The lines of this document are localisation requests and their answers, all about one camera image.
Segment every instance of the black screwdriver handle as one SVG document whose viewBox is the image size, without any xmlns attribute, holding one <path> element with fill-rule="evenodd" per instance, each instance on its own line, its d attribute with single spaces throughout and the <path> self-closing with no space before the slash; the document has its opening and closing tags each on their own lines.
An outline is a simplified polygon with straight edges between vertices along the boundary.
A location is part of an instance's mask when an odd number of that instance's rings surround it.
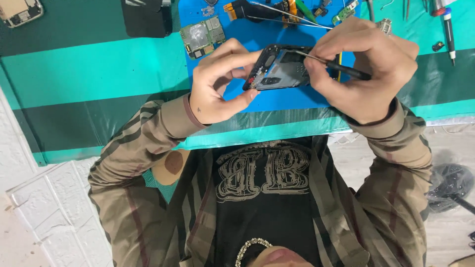
<svg viewBox="0 0 475 267">
<path fill-rule="evenodd" d="M 338 63 L 335 63 L 333 61 L 328 61 L 326 63 L 326 66 L 329 68 L 332 68 L 334 70 L 339 70 L 343 73 L 346 73 L 350 75 L 353 78 L 363 80 L 363 81 L 369 81 L 371 80 L 371 75 L 367 74 L 366 72 L 359 71 L 357 69 L 354 69 L 352 67 L 345 67 L 343 65 L 340 65 Z"/>
</svg>

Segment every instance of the jacket sleeve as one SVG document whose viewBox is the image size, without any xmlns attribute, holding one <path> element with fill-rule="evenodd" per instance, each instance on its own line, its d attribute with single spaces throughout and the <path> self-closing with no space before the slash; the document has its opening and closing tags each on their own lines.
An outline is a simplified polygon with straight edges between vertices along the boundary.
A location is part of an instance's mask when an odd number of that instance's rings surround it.
<svg viewBox="0 0 475 267">
<path fill-rule="evenodd" d="M 89 196 L 115 266 L 153 265 L 166 202 L 158 189 L 145 187 L 141 174 L 203 128 L 191 112 L 189 94 L 166 103 L 150 101 L 102 149 L 89 173 Z"/>
<path fill-rule="evenodd" d="M 423 135 L 424 119 L 396 98 L 393 114 L 373 126 L 350 123 L 367 137 L 376 158 L 355 195 L 388 248 L 403 266 L 423 266 L 432 155 Z"/>
</svg>

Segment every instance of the black t-shirt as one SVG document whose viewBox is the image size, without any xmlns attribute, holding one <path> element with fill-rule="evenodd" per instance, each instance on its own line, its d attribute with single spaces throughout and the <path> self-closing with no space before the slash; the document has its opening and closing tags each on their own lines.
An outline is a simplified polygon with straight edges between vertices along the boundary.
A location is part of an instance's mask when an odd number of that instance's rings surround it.
<svg viewBox="0 0 475 267">
<path fill-rule="evenodd" d="M 309 147 L 311 139 L 291 141 Z M 310 154 L 294 143 L 263 142 L 215 153 L 215 266 L 233 267 L 239 250 L 252 238 L 286 247 L 314 266 L 321 265 L 310 208 Z M 264 249 L 252 245 L 241 266 Z"/>
</svg>

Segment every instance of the chain necklace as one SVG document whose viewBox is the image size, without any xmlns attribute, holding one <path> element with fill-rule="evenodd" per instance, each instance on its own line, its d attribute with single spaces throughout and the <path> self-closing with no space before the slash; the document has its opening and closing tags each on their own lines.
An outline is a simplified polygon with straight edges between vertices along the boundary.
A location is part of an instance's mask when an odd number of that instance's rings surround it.
<svg viewBox="0 0 475 267">
<path fill-rule="evenodd" d="M 266 248 L 270 248 L 272 246 L 271 243 L 267 242 L 266 240 L 262 238 L 253 238 L 249 241 L 246 241 L 246 243 L 244 243 L 244 245 L 241 247 L 241 250 L 237 254 L 236 267 L 241 267 L 241 260 L 242 260 L 242 257 L 244 256 L 244 253 L 246 252 L 248 247 L 254 244 L 260 244 Z"/>
</svg>

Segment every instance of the hand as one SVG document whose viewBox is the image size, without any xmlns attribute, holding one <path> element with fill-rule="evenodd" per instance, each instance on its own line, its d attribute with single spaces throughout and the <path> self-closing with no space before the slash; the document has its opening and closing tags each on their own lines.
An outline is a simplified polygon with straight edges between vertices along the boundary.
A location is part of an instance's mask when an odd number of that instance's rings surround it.
<svg viewBox="0 0 475 267">
<path fill-rule="evenodd" d="M 228 101 L 223 99 L 223 94 L 233 78 L 247 79 L 260 54 L 261 51 L 249 53 L 238 40 L 231 38 L 199 62 L 193 70 L 190 107 L 200 123 L 225 121 L 249 106 L 259 94 L 255 89 Z"/>
<path fill-rule="evenodd" d="M 352 51 L 354 68 L 372 74 L 372 79 L 338 83 L 329 77 L 325 65 L 307 57 L 304 64 L 312 87 L 360 124 L 383 120 L 392 99 L 417 70 L 419 47 L 397 36 L 386 36 L 369 20 L 350 17 L 318 40 L 309 55 L 334 59 L 342 51 Z"/>
</svg>

